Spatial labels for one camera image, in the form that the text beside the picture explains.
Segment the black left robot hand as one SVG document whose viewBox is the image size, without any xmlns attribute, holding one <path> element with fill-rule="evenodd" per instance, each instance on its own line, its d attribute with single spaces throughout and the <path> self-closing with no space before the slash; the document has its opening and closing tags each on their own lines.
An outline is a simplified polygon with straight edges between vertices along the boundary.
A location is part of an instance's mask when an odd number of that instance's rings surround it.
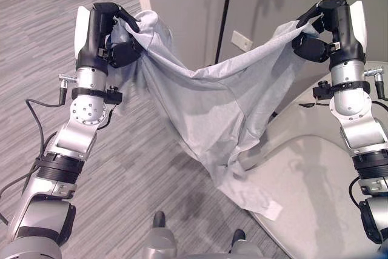
<svg viewBox="0 0 388 259">
<path fill-rule="evenodd" d="M 88 67 L 107 73 L 108 66 L 125 67 L 141 56 L 143 48 L 131 33 L 124 32 L 123 37 L 113 39 L 119 21 L 124 21 L 135 33 L 140 32 L 137 20 L 120 5 L 113 2 L 93 4 L 85 39 L 81 48 L 75 49 L 76 69 Z"/>
</svg>

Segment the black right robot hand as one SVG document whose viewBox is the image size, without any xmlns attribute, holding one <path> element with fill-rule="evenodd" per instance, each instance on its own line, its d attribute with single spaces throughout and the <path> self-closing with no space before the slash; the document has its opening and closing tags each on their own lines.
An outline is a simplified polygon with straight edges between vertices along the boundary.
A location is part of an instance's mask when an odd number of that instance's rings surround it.
<svg viewBox="0 0 388 259">
<path fill-rule="evenodd" d="M 361 41 L 356 38 L 350 5 L 346 0 L 322 0 L 314 4 L 297 20 L 297 27 L 307 24 L 312 18 L 313 28 L 322 33 L 332 33 L 332 42 L 326 43 L 318 38 L 300 33 L 292 40 L 292 48 L 296 55 L 312 62 L 322 63 L 330 60 L 329 68 L 347 61 L 366 61 L 366 53 Z"/>
</svg>

